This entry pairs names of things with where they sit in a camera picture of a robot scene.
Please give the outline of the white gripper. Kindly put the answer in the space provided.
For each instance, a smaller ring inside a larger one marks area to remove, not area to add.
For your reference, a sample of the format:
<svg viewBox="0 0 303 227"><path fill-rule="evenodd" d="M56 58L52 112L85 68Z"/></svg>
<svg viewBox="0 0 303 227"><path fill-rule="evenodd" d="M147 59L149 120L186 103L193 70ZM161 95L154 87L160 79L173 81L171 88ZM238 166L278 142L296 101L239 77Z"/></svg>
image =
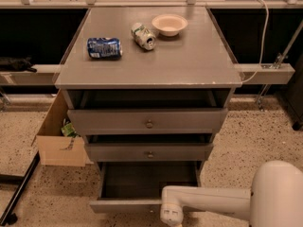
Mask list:
<svg viewBox="0 0 303 227"><path fill-rule="evenodd" d="M182 227L183 208L172 203L163 203L160 208L160 219L169 227Z"/></svg>

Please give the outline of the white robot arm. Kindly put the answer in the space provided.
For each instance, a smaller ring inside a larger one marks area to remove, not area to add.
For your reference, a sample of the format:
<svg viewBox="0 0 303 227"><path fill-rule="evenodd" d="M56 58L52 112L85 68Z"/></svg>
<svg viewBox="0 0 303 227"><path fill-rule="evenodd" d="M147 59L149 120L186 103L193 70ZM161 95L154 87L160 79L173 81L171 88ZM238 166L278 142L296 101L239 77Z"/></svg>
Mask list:
<svg viewBox="0 0 303 227"><path fill-rule="evenodd" d="M243 219L250 227L303 227L303 172L289 163L271 161L258 168L248 189L163 188L164 223L180 227L186 207Z"/></svg>

